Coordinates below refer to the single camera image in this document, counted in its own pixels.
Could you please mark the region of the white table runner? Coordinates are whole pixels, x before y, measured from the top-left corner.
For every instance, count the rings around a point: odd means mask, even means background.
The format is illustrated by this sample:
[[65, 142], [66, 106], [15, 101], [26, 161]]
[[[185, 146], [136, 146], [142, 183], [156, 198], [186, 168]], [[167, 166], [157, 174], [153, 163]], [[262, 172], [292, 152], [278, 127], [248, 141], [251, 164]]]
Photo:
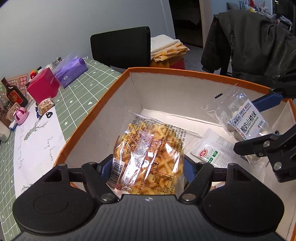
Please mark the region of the white table runner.
[[19, 197], [25, 190], [50, 171], [64, 145], [66, 144], [56, 110], [37, 118], [32, 104], [29, 115], [15, 130], [14, 143], [14, 185], [15, 195]]

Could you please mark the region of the black binder clip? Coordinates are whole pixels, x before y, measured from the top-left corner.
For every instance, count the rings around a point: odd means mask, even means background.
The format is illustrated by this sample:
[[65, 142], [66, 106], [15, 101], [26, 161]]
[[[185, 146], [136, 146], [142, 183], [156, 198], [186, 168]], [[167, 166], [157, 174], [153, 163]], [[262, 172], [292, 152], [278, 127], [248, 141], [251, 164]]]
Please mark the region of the black binder clip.
[[50, 118], [53, 115], [53, 113], [50, 111], [50, 112], [47, 112], [45, 115], [47, 118]]

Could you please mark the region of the purple tissue pack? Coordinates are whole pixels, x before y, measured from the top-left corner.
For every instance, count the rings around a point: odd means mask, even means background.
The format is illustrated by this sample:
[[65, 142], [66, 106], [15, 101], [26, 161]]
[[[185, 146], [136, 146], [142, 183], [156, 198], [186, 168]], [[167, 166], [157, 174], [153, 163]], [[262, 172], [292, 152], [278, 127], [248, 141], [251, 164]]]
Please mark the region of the purple tissue pack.
[[84, 59], [79, 57], [76, 52], [72, 52], [64, 59], [58, 57], [52, 63], [52, 73], [63, 88], [66, 88], [87, 70], [88, 67]]

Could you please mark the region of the black chair right side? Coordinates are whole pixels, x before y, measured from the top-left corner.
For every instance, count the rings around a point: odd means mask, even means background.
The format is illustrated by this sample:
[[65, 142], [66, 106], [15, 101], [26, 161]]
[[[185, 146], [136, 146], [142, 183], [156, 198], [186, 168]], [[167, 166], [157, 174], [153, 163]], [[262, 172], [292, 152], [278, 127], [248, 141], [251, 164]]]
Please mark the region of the black chair right side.
[[90, 37], [94, 60], [116, 68], [148, 67], [151, 30], [148, 26], [109, 31]]

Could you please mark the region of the orange cardboard box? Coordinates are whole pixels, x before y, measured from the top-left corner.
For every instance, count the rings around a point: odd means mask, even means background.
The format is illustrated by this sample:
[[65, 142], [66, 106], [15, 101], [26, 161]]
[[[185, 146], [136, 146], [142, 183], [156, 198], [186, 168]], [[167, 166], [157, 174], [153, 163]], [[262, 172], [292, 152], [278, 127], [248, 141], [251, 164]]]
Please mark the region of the orange cardboard box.
[[[112, 153], [129, 113], [140, 113], [203, 135], [212, 129], [224, 138], [224, 129], [202, 109], [215, 95], [240, 87], [250, 100], [267, 94], [255, 83], [194, 71], [131, 68], [121, 74], [78, 126], [57, 163], [79, 167], [102, 161]], [[196, 206], [175, 197], [124, 197], [101, 207], [95, 218], [73, 233], [73, 240], [234, 240], [211, 226]]]

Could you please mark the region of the green grid tablecloth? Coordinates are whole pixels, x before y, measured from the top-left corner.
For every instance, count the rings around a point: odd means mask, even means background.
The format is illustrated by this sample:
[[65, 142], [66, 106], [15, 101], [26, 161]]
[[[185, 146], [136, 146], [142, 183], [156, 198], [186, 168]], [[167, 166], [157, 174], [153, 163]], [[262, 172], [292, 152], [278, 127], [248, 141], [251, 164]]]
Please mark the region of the green grid tablecloth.
[[[69, 140], [78, 126], [90, 113], [101, 97], [121, 75], [98, 61], [87, 59], [88, 71], [66, 88], [60, 88], [54, 98], [55, 110], [65, 141]], [[1, 143], [1, 233], [2, 240], [12, 240], [19, 233], [12, 214], [16, 199], [14, 172], [15, 134]]]

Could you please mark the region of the yellow cracker snack bag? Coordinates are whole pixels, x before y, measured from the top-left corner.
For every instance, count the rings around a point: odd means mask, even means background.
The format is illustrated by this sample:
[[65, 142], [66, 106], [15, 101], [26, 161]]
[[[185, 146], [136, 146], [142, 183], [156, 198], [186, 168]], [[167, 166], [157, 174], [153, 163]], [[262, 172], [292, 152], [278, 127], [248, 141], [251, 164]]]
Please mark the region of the yellow cracker snack bag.
[[186, 131], [129, 113], [113, 148], [107, 185], [118, 196], [175, 195], [184, 191]]

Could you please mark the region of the white red-logo snack packet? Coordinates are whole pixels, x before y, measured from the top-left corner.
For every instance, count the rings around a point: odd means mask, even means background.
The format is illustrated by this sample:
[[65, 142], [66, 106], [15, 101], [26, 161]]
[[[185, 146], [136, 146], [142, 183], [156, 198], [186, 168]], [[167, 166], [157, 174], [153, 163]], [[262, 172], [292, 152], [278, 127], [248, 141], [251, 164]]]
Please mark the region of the white red-logo snack packet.
[[230, 163], [238, 164], [247, 171], [255, 167], [255, 161], [250, 157], [236, 154], [233, 148], [233, 143], [208, 129], [201, 140], [194, 144], [190, 154], [216, 168], [227, 168]]

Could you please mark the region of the red orange stool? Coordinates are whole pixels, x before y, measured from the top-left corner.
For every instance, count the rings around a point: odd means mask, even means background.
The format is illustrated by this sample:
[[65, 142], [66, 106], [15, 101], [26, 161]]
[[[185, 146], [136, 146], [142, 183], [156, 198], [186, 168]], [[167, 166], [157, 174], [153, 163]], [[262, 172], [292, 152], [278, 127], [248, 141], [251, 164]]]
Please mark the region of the red orange stool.
[[182, 56], [170, 58], [164, 61], [154, 61], [152, 60], [150, 63], [150, 67], [156, 68], [171, 68], [171, 69], [180, 69], [185, 70], [185, 61]]

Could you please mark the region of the pink round gadget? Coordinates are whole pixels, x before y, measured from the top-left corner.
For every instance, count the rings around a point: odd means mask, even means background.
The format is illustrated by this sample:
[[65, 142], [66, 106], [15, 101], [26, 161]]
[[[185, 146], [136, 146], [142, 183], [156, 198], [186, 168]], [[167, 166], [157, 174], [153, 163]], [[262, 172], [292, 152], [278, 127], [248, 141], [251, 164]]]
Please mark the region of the pink round gadget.
[[29, 112], [26, 108], [24, 107], [20, 107], [20, 108], [17, 108], [13, 114], [13, 117], [16, 121], [16, 124], [17, 125], [21, 125], [25, 122], [25, 120], [27, 119], [29, 115]]

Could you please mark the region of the small snack pack far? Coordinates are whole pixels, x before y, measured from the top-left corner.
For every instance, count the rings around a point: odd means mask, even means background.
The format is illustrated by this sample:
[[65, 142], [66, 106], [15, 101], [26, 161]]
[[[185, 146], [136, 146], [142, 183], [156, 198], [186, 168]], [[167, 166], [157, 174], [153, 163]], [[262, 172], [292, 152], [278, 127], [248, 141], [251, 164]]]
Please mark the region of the small snack pack far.
[[37, 106], [37, 113], [39, 116], [44, 115], [49, 109], [54, 106], [54, 102], [51, 98], [46, 98], [40, 102]]

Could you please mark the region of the dark jacket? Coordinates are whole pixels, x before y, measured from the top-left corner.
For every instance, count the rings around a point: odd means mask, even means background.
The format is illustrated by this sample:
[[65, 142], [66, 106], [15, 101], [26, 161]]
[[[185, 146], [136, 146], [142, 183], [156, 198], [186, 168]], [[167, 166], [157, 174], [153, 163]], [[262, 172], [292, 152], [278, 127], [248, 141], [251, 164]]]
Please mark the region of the dark jacket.
[[234, 78], [273, 87], [295, 81], [295, 36], [264, 16], [231, 9], [213, 17], [201, 65], [232, 66]]

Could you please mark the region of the white cylinder container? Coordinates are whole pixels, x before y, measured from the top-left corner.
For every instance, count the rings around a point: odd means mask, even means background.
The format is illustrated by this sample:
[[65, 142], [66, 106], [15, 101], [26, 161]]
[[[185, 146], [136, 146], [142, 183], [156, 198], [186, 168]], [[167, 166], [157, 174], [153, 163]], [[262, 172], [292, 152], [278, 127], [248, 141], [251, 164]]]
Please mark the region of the white cylinder container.
[[11, 130], [0, 121], [0, 140], [5, 143], [9, 139], [10, 134]]

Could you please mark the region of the folded towels stack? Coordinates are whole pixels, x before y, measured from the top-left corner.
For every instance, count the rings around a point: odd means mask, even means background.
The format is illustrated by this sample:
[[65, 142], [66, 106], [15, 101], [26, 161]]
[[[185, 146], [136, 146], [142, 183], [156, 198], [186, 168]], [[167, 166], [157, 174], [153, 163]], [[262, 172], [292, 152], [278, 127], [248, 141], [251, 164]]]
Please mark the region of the folded towels stack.
[[151, 60], [155, 62], [182, 56], [188, 51], [190, 49], [178, 39], [172, 39], [167, 35], [151, 37]]

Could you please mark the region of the small wooden box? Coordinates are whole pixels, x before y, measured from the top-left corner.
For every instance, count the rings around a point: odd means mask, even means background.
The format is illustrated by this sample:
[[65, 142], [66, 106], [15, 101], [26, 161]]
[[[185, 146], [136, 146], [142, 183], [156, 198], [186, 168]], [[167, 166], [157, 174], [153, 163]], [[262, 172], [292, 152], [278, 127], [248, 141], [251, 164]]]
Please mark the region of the small wooden box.
[[6, 113], [6, 119], [12, 122], [14, 120], [14, 114], [17, 109], [21, 106], [16, 102], [11, 107], [8, 108], [8, 112]]

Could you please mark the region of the magenta tissue box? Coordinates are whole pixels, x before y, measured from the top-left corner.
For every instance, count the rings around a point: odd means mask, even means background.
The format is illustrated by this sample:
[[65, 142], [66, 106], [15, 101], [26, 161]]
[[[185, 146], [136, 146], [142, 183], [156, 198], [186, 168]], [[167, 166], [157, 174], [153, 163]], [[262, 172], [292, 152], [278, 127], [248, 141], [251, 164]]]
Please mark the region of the magenta tissue box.
[[33, 78], [27, 87], [27, 92], [40, 104], [47, 98], [53, 98], [57, 95], [60, 87], [58, 79], [53, 75], [50, 68], [43, 69]]

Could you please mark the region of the patterned card board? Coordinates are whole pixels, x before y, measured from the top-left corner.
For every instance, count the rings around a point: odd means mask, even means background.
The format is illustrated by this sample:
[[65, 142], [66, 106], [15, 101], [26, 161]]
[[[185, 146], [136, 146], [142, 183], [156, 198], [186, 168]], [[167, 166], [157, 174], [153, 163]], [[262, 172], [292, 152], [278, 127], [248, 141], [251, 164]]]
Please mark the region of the patterned card board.
[[10, 85], [15, 85], [24, 95], [27, 93], [26, 84], [29, 81], [27, 73], [12, 78], [6, 78], [6, 80]]

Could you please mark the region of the brown liquor bottle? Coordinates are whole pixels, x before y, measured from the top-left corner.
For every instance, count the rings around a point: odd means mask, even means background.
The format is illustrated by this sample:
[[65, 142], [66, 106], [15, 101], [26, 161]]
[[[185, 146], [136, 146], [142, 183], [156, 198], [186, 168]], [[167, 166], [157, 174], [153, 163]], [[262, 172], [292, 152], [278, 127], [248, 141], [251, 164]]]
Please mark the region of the brown liquor bottle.
[[6, 96], [11, 102], [11, 104], [17, 103], [20, 105], [20, 107], [25, 108], [28, 104], [28, 100], [22, 94], [22, 92], [15, 85], [10, 85], [6, 78], [3, 78], [1, 82], [6, 88]]

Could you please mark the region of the clear hawthorn ball bag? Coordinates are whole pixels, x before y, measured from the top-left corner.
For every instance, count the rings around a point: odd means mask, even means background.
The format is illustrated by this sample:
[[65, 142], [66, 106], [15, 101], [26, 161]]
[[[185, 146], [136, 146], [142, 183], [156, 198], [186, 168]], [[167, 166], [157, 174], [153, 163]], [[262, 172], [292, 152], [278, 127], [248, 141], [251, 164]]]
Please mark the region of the clear hawthorn ball bag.
[[268, 122], [243, 90], [232, 86], [202, 109], [236, 142], [273, 133]]

